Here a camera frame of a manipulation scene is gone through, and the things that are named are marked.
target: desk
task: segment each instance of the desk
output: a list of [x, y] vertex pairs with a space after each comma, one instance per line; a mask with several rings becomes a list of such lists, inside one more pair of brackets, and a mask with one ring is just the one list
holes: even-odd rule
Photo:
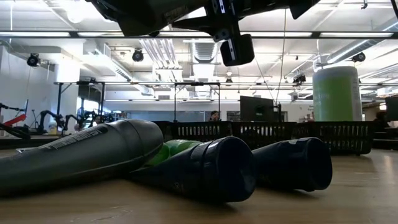
[[[7, 156], [14, 151], [1, 151]], [[245, 202], [198, 203], [112, 180], [20, 199], [0, 199], [1, 224], [393, 224], [398, 220], [398, 152], [333, 157], [329, 189], [313, 193], [258, 188]]]
[[23, 147], [39, 147], [62, 137], [64, 136], [42, 135], [32, 136], [31, 139], [19, 139], [14, 136], [0, 137], [0, 150]]

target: red object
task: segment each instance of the red object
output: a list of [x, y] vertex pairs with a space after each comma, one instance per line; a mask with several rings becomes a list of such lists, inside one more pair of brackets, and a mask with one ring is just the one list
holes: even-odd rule
[[22, 114], [22, 115], [19, 115], [18, 117], [14, 118], [14, 119], [11, 119], [11, 120], [5, 122], [4, 125], [12, 126], [13, 124], [16, 124], [16, 123], [18, 123], [20, 121], [25, 121], [25, 119], [26, 119], [26, 114]]

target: computer monitor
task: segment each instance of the computer monitor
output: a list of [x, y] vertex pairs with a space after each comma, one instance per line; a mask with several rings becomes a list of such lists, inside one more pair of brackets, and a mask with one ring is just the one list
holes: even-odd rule
[[241, 121], [274, 122], [274, 101], [271, 99], [241, 96]]
[[387, 97], [386, 108], [387, 120], [398, 121], [398, 97]]

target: bottle label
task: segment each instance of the bottle label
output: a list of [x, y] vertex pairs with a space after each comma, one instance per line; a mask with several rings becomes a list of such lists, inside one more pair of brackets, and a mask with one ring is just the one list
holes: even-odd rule
[[69, 146], [76, 142], [83, 141], [83, 140], [86, 140], [89, 138], [93, 138], [93, 137], [105, 134], [107, 132], [108, 132], [108, 129], [105, 126], [103, 126], [103, 125], [96, 126], [93, 128], [89, 128], [89, 129], [80, 131], [79, 133], [72, 134], [67, 137], [61, 138], [54, 142], [45, 144], [43, 146], [38, 147], [38, 149], [45, 150], [45, 151], [59, 150], [62, 147]]

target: person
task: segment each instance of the person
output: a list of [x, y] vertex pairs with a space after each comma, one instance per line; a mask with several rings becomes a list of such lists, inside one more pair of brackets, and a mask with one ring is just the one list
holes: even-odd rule
[[220, 120], [220, 114], [218, 111], [212, 111], [210, 113], [210, 119], [209, 121], [219, 121]]
[[386, 112], [380, 111], [376, 113], [374, 120], [376, 131], [384, 131], [384, 128], [390, 128], [386, 119]]

